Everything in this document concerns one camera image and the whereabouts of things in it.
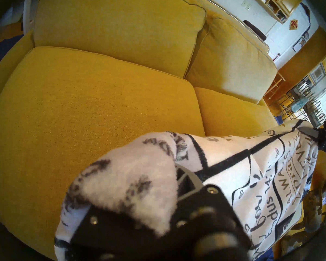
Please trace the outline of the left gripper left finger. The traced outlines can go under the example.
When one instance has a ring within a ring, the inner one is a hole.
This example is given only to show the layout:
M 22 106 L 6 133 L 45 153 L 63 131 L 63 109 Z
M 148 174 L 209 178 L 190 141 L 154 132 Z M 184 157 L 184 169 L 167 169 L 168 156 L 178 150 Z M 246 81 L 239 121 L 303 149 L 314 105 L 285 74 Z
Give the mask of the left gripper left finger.
M 147 227 L 125 214 L 91 206 L 70 241 L 71 261 L 176 261 L 177 243 L 171 235 L 177 229 L 177 213 L 170 231 L 156 237 Z

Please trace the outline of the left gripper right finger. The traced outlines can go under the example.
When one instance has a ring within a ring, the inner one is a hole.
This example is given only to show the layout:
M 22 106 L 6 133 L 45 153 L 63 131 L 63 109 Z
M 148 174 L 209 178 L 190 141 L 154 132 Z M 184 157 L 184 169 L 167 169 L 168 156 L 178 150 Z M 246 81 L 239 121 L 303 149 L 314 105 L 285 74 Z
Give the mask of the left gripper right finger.
M 231 231 L 242 248 L 250 250 L 250 239 L 221 189 L 214 184 L 203 185 L 196 173 L 181 165 L 176 166 L 178 194 L 176 228 L 205 214 L 211 215 L 211 222 Z

